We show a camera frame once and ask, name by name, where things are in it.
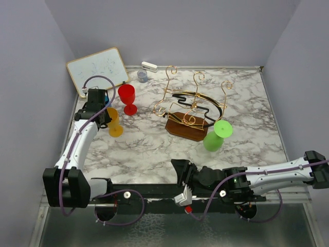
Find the white eraser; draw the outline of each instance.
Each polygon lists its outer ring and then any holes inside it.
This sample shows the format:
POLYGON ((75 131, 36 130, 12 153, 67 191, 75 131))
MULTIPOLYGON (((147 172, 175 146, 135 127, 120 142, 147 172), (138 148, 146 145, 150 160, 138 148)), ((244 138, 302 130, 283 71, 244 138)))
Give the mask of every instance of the white eraser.
POLYGON ((152 63, 148 62, 142 62, 142 69, 151 71, 151 72, 157 72, 158 71, 158 66, 152 63))

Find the wooden block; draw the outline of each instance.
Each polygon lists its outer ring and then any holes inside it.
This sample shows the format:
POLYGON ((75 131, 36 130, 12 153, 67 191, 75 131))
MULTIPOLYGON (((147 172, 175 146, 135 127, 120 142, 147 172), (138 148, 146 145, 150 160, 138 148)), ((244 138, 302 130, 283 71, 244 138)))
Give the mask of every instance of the wooden block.
MULTIPOLYGON (((183 119, 184 117, 184 113, 181 112, 175 112, 174 113, 177 117, 179 117, 180 119, 183 119)), ((194 116, 196 119, 196 124, 202 124, 203 123, 203 119, 200 117, 196 117, 194 116)), ((181 125, 180 123, 177 123, 173 120, 168 119, 167 124, 166 124, 166 130, 172 134, 172 135, 176 135, 176 136, 180 136, 189 140, 194 140, 196 142, 199 142, 201 140, 203 140, 208 132, 208 127, 204 128, 204 130, 198 130, 195 128, 191 128, 188 127, 186 125, 181 125)))

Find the whiteboard wooden frame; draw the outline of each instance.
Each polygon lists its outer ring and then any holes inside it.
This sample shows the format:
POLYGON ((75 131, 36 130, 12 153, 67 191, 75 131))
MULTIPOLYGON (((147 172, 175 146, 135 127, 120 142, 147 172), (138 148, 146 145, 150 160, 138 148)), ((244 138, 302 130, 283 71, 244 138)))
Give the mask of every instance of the whiteboard wooden frame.
MULTIPOLYGON (((67 62, 66 68, 81 98, 86 98, 82 92, 82 86, 90 76, 106 76, 112 80, 115 86, 122 85, 123 82, 129 82, 130 80, 120 53, 115 47, 67 62)), ((112 88, 108 81, 101 78, 89 81, 88 88, 91 87, 106 90, 112 88)))

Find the red goblet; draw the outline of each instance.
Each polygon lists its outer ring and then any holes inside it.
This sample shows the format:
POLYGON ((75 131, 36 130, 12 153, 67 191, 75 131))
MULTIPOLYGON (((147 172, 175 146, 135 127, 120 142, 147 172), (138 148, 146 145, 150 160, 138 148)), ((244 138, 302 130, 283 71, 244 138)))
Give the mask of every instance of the red goblet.
POLYGON ((124 113, 132 116, 137 112, 137 107, 133 104, 135 101, 135 88, 129 84, 122 85, 118 90, 121 101, 126 104, 124 113))

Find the marble table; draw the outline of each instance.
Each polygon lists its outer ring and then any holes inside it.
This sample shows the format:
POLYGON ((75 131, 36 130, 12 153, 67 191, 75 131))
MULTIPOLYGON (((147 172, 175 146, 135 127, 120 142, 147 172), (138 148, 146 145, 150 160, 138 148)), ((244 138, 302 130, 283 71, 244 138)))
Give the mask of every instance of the marble table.
MULTIPOLYGON (((172 75, 171 88, 194 89, 193 74, 197 70, 178 69, 172 75)), ((176 183, 176 173, 170 160, 188 159, 198 167, 223 169, 233 166, 264 166, 286 161, 283 145, 261 75, 258 70, 207 69, 198 91, 218 102, 223 102, 221 82, 233 83, 227 92, 224 120, 233 126, 233 134, 225 139, 218 152, 208 152, 202 142, 195 142, 169 134, 166 118, 153 114, 153 106, 163 97, 167 85, 164 70, 148 72, 149 81, 140 83, 137 69, 128 69, 131 85, 135 87, 138 112, 126 116, 124 104, 117 95, 113 107, 120 115, 124 133, 119 138, 109 136, 108 129, 100 129, 92 142, 84 165, 87 179, 111 178, 114 183, 176 183)), ((76 111, 85 99, 78 99, 76 111)), ((161 104, 169 107, 174 98, 166 96, 161 104)), ((218 111, 213 110, 215 118, 218 111)))

